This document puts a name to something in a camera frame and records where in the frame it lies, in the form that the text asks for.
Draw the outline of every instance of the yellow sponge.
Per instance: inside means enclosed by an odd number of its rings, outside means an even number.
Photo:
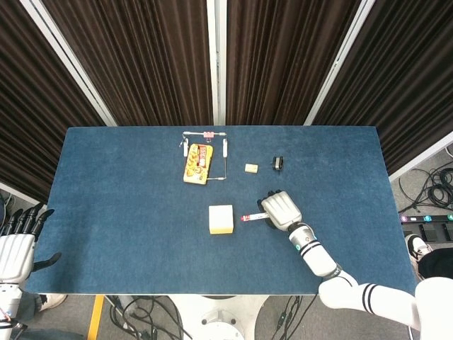
[[[233,233],[233,205],[210,205],[210,233]]]

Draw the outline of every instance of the small beige block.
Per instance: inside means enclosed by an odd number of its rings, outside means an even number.
[[[233,233],[233,205],[210,205],[210,233]]]
[[[258,165],[246,164],[246,172],[249,172],[251,174],[256,174],[258,172]]]

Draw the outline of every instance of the white stand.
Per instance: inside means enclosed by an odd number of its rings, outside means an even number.
[[[255,340],[256,319],[269,295],[237,295],[223,300],[184,294],[169,297],[194,340]]]

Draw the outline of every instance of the white stick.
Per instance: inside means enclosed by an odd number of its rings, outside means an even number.
[[[269,214],[263,212],[261,214],[252,214],[252,215],[244,215],[241,217],[241,221],[254,221],[254,220],[262,220],[263,218],[268,218]]]

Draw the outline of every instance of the yellow packaging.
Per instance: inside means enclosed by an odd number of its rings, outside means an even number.
[[[184,181],[194,184],[206,184],[214,149],[211,145],[192,144],[187,156]]]

